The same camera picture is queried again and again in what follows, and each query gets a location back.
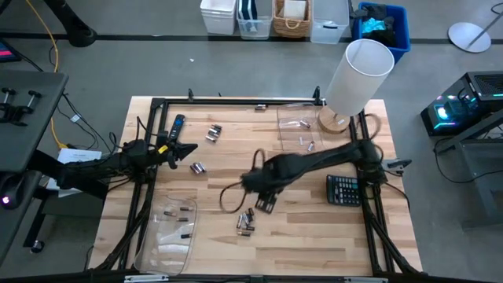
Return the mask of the clear plastic bin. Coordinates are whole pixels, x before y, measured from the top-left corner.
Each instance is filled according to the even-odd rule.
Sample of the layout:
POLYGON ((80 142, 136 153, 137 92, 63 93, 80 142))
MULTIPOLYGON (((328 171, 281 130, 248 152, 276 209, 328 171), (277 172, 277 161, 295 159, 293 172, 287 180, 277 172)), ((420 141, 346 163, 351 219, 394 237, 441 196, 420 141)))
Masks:
POLYGON ((322 133, 318 126, 318 107, 312 103, 295 103, 280 105, 277 108, 277 127, 281 149, 291 153, 314 153, 325 150, 322 133), (311 127, 302 127, 299 121, 308 122, 311 127), (299 137, 303 138, 303 145, 299 144, 299 137), (312 151, 308 152, 308 145, 315 142, 312 151))
POLYGON ((134 259, 134 267, 144 273, 178 275, 184 269, 191 252, 196 230, 197 205, 194 200, 161 197, 152 202, 141 248, 134 259), (180 211, 191 207, 192 211, 180 211), (164 211, 176 213, 166 216, 164 211), (181 217, 188 222, 177 222, 181 217), (191 233, 191 238, 180 236, 191 233))

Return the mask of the white shade wooden base lamp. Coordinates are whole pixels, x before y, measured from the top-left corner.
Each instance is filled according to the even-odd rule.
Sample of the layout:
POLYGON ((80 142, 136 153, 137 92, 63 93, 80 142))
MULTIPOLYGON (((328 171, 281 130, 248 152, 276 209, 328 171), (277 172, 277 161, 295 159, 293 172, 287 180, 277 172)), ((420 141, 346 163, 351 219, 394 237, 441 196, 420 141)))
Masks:
POLYGON ((320 128, 330 134, 345 131, 394 66, 394 56, 384 44, 371 39, 351 42, 325 91, 325 105, 318 113, 320 128))

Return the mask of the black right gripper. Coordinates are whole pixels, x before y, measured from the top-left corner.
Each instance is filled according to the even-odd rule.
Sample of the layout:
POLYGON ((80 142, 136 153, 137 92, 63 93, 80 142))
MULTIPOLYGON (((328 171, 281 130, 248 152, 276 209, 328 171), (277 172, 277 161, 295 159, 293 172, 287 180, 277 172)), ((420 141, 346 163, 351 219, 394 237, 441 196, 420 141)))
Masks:
POLYGON ((261 168, 251 169, 241 175, 241 183, 246 193, 259 193, 255 207, 271 214, 277 201, 272 193, 295 179, 295 172, 289 165, 293 155, 277 155, 266 161, 261 168))

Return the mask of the navy striped cloth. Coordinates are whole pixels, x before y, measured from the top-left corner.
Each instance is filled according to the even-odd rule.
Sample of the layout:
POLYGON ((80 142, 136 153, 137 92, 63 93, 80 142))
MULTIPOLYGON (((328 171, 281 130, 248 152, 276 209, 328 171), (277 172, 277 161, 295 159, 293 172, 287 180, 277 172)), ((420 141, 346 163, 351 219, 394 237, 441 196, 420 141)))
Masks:
POLYGON ((258 13, 255 0, 238 0, 237 15, 240 20, 257 20, 258 13))

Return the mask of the clear storage bin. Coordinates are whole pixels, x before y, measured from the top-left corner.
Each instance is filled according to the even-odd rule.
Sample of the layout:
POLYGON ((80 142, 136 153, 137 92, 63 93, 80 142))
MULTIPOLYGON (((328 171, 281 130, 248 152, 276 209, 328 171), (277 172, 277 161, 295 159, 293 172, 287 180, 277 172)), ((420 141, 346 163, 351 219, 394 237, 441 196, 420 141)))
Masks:
POLYGON ((236 18, 240 36, 245 40, 266 40, 270 36, 273 19, 273 0, 255 0, 255 2, 258 13, 257 20, 240 20, 237 15, 236 6, 236 18))

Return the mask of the dark side table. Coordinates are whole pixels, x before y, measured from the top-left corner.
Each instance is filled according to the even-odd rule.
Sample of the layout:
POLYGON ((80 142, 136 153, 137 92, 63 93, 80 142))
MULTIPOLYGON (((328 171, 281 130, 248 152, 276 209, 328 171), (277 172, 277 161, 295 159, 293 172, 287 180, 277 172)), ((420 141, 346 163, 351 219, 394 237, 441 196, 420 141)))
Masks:
POLYGON ((433 152, 440 156, 458 150, 468 168, 466 180, 446 179, 456 184, 473 184, 483 207, 483 215, 463 221, 463 230, 503 225, 503 205, 497 194, 503 194, 503 109, 451 137, 438 140, 433 152))

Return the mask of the white paper in basket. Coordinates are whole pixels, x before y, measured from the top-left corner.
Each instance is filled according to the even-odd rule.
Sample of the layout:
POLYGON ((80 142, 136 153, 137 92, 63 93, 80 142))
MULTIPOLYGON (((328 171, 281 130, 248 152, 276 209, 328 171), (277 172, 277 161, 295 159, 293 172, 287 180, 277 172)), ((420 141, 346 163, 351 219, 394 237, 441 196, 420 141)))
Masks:
POLYGON ((304 20, 307 11, 306 0, 285 0, 283 6, 284 18, 291 20, 304 20))

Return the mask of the black metal rig frame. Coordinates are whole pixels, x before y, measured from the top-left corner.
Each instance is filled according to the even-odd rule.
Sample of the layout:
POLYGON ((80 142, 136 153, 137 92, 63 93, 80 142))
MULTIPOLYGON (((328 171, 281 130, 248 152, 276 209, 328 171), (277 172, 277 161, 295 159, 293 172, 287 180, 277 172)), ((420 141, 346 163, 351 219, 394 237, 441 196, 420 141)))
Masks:
MULTIPOLYGON (((223 214, 219 194, 251 168, 256 149, 265 149, 266 157, 288 149, 277 127, 277 105, 260 112, 254 110, 261 103, 258 97, 203 97, 185 104, 178 103, 180 98, 166 99, 177 102, 168 103, 167 127, 184 114, 180 141, 199 144, 177 170, 160 167, 154 188, 154 200, 196 201, 196 228, 184 274, 372 274, 362 209, 326 202, 326 175, 354 177, 352 164, 304 175, 280 194, 272 214, 256 211, 250 237, 238 236, 239 212, 223 214), (216 143, 205 139, 212 124, 222 127, 216 143), (195 162, 207 173, 194 175, 189 165, 195 162)), ((89 267, 102 263, 123 236, 133 191, 134 185, 127 184, 108 195, 89 267)), ((380 195, 389 237, 409 264, 422 270, 406 199, 389 186, 380 195)))

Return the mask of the translucent white storage bin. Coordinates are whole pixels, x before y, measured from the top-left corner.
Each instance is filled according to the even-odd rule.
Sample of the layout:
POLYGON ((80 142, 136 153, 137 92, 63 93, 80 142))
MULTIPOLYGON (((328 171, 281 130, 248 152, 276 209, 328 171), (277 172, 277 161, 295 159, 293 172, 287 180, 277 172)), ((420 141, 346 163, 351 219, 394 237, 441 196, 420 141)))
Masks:
POLYGON ((312 0, 310 41, 336 45, 349 26, 348 0, 312 0))

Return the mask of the black calculator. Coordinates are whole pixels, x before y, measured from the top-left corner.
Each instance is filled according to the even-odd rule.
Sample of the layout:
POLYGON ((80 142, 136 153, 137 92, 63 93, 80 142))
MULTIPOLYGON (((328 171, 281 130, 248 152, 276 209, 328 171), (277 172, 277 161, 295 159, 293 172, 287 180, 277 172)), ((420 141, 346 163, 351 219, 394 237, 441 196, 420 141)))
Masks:
POLYGON ((327 175, 326 196, 329 204, 359 207, 361 199, 356 178, 327 175))

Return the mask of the white paper sheet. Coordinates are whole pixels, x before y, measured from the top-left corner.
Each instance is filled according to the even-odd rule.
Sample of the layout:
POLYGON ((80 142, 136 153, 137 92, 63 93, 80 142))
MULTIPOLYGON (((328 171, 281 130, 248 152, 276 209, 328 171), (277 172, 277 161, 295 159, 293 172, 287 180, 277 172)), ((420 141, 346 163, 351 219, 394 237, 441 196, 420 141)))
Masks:
MULTIPOLYGON (((91 160, 99 160, 102 157, 102 152, 93 151, 93 150, 83 150, 83 149, 62 149, 59 152, 57 160, 63 164, 70 162, 78 162, 78 161, 91 161, 91 160)), ((71 188, 71 189, 60 189, 60 187, 56 184, 56 181, 53 178, 50 178, 46 188, 51 191, 56 191, 57 196, 68 197, 72 194, 81 193, 80 190, 71 188)))

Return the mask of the black stand leg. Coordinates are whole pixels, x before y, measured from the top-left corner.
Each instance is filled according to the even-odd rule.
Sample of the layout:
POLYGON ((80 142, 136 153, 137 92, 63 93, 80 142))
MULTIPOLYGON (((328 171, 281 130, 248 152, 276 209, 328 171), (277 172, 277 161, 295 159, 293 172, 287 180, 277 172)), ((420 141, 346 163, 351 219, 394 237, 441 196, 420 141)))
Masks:
POLYGON ((96 31, 87 25, 66 0, 43 0, 66 31, 69 43, 74 47, 87 47, 97 38, 96 31))

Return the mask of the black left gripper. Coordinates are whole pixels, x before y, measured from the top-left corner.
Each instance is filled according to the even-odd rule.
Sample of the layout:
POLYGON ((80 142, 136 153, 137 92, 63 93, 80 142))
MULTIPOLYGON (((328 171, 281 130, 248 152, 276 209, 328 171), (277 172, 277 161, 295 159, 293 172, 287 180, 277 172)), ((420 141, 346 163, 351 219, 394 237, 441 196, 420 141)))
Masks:
MULTIPOLYGON (((178 165, 175 161, 174 156, 174 146, 175 143, 167 137, 158 137, 156 139, 156 151, 163 158, 163 162, 167 162, 170 169, 177 169, 178 165)), ((197 149, 198 144, 182 144, 177 143, 176 148, 179 151, 177 154, 177 161, 185 159, 189 154, 187 152, 192 152, 197 149)))

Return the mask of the black clothing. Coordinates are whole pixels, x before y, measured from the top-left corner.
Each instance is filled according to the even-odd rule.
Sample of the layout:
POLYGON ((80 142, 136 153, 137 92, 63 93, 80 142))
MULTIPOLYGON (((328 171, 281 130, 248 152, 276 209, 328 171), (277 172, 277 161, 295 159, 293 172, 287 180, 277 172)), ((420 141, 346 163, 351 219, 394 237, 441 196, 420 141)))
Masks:
POLYGON ((362 22, 368 20, 371 17, 375 18, 376 20, 383 20, 387 27, 386 30, 373 31, 369 34, 362 33, 362 38, 378 41, 387 47, 396 47, 396 37, 393 28, 395 19, 393 16, 388 16, 386 5, 375 4, 363 6, 361 9, 357 9, 352 12, 351 17, 354 20, 361 20, 362 22))

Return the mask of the teal cloth item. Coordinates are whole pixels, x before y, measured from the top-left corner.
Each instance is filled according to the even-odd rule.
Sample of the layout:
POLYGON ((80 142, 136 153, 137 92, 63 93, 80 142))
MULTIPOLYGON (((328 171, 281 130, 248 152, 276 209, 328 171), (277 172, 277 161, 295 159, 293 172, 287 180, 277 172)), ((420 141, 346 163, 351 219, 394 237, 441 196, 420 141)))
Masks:
POLYGON ((362 22, 362 33, 363 34, 369 34, 373 31, 384 31, 386 29, 387 29, 387 27, 386 27, 386 24, 384 23, 383 20, 376 20, 373 17, 362 22))

